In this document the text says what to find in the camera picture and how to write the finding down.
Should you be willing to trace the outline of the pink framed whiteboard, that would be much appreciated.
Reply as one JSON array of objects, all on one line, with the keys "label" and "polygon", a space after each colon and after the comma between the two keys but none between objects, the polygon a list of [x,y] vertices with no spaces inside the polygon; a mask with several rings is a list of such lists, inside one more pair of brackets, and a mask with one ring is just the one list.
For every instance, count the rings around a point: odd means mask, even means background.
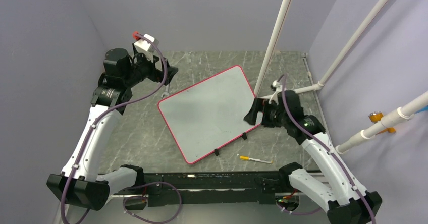
[{"label": "pink framed whiteboard", "polygon": [[187,164],[195,164],[257,128],[244,121],[254,94],[243,68],[229,67],[159,101],[158,110]]}]

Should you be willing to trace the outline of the white marker pen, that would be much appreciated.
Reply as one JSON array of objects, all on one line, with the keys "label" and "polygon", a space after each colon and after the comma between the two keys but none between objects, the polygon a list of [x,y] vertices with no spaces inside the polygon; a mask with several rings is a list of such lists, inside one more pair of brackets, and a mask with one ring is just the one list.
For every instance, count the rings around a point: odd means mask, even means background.
[{"label": "white marker pen", "polygon": [[254,161],[254,162],[260,162],[260,163],[265,163],[265,164],[272,164],[272,161],[268,161],[268,160],[261,160],[261,159],[257,159],[257,158],[251,158],[248,156],[238,156],[240,160],[242,161]]}]

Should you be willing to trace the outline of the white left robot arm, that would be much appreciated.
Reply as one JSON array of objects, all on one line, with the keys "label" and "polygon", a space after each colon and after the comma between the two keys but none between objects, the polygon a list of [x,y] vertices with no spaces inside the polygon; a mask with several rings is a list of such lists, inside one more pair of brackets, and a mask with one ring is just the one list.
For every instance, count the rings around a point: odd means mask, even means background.
[{"label": "white left robot arm", "polygon": [[66,205],[100,210],[113,194],[124,189],[137,194],[144,189],[143,168],[125,164],[100,175],[100,157],[126,105],[133,102],[132,87],[145,79],[168,85],[179,71],[165,58],[149,59],[142,52],[130,56],[123,48],[109,50],[103,66],[78,145],[61,172],[47,179],[46,185],[59,199],[62,211]]}]

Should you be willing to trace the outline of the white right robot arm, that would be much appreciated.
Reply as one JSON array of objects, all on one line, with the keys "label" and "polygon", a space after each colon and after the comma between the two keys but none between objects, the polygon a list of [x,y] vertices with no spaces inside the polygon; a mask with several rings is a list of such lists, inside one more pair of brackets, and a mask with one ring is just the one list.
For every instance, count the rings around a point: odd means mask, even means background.
[{"label": "white right robot arm", "polygon": [[255,98],[244,121],[255,125],[257,115],[262,113],[262,126],[285,128],[315,161],[328,183],[323,184],[293,162],[279,169],[279,187],[304,193],[327,214],[330,223],[376,223],[382,204],[379,193],[370,192],[345,166],[322,123],[304,113],[294,91],[277,93],[277,97],[274,102]]}]

